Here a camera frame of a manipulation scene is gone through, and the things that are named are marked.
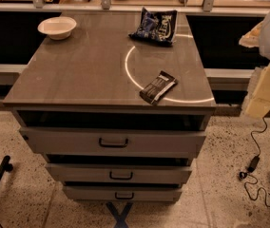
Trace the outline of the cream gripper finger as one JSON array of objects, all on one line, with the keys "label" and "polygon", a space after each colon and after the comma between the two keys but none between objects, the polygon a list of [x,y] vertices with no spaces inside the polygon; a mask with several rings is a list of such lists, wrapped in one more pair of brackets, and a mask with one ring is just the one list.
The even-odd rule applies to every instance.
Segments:
[{"label": "cream gripper finger", "polygon": [[256,24],[250,31],[241,37],[239,44],[246,48],[257,48],[259,46],[261,26],[262,22]]},{"label": "cream gripper finger", "polygon": [[255,68],[247,91],[243,113],[251,118],[263,118],[270,111],[270,64]]}]

